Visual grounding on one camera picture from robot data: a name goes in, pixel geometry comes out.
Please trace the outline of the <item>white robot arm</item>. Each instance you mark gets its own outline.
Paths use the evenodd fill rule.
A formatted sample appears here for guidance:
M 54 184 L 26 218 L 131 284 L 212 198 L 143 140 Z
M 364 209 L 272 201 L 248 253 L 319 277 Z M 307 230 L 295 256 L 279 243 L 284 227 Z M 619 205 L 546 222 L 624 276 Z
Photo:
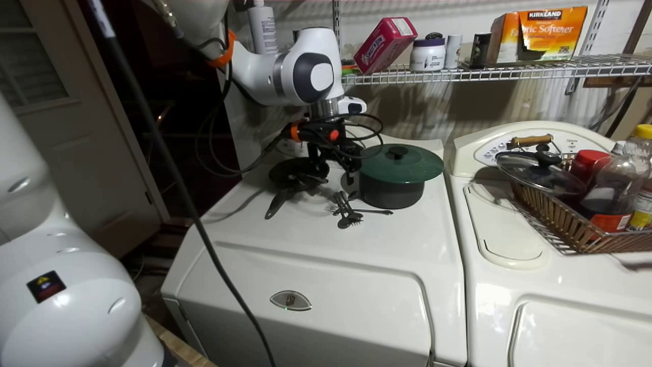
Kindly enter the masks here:
M 229 27 L 232 0 L 160 0 L 160 18 L 206 62 L 231 77 L 263 106 L 312 108 L 310 122 L 289 129 L 295 140 L 307 140 L 352 169 L 359 154 L 341 122 L 363 114 L 366 104 L 343 89 L 343 64 L 332 29 L 312 27 L 298 33 L 287 51 L 275 43 L 275 17 L 263 0 L 248 6 L 254 50 L 242 45 Z

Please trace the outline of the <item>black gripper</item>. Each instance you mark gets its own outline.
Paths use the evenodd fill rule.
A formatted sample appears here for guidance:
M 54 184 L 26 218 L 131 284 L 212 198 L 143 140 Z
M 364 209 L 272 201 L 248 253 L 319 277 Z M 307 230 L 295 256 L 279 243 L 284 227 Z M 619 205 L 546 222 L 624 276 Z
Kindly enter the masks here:
M 360 148 L 347 135 L 343 119 L 324 122 L 304 117 L 302 120 L 287 122 L 284 137 L 306 143 L 312 160 L 335 162 L 344 171 L 360 167 Z

